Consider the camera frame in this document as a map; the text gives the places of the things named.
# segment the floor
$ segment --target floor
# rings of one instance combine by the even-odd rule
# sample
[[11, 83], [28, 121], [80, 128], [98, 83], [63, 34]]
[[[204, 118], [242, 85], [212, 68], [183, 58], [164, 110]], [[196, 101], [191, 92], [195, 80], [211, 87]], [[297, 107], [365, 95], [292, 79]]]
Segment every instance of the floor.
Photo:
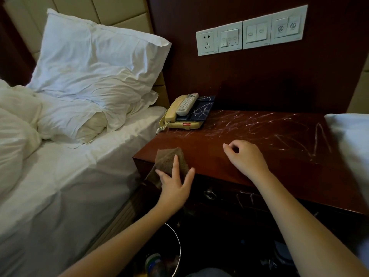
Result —
[[[281, 265], [273, 252], [274, 240], [257, 228], [240, 227], [217, 218], [182, 215], [169, 224], [181, 247], [178, 276], [216, 267], [231, 276], [298, 276], [294, 267]], [[277, 268], [269, 268], [269, 261]]]

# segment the brown cloth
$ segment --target brown cloth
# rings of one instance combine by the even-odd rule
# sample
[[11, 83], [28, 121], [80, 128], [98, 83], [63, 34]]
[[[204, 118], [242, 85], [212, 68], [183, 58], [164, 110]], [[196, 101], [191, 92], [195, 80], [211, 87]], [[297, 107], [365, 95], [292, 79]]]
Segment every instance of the brown cloth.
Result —
[[162, 183], [159, 175], [155, 172], [155, 169], [159, 169], [171, 177], [175, 155], [178, 156], [179, 174], [183, 182], [189, 169], [181, 148], [159, 149], [156, 153], [154, 167], [151, 169], [145, 180], [152, 182], [158, 189], [161, 189]]

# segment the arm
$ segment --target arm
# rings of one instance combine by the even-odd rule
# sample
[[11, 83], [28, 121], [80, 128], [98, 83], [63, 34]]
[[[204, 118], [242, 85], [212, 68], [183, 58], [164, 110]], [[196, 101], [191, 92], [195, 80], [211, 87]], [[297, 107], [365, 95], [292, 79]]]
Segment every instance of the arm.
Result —
[[223, 148], [229, 160], [260, 191], [302, 277], [369, 276], [360, 260], [269, 171], [256, 145], [234, 140]]
[[156, 171], [163, 183], [156, 206], [137, 222], [72, 265], [60, 277], [115, 277], [130, 262], [154, 233], [173, 216], [190, 195], [195, 169], [187, 173], [183, 185], [178, 157], [174, 157], [172, 177]]

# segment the drawer handle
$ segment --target drawer handle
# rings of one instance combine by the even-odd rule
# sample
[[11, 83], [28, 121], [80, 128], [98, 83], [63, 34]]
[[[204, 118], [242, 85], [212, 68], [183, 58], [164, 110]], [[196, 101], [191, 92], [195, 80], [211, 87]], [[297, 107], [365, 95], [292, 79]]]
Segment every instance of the drawer handle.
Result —
[[204, 195], [209, 200], [216, 200], [217, 195], [214, 192], [212, 192], [211, 190], [212, 190], [212, 188], [209, 188], [207, 191], [204, 191]]

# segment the bedside table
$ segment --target bedside table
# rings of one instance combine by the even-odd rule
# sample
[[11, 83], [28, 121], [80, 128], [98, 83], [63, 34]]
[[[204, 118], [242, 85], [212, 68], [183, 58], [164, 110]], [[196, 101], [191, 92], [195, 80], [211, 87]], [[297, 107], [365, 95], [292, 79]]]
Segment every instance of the bedside table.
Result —
[[194, 209], [276, 228], [256, 187], [223, 151], [222, 144], [234, 139], [258, 145], [270, 171], [331, 231], [348, 231], [369, 214], [322, 114], [211, 111], [201, 129], [169, 129], [133, 158], [145, 179], [158, 149], [181, 147], [196, 168], [189, 199]]

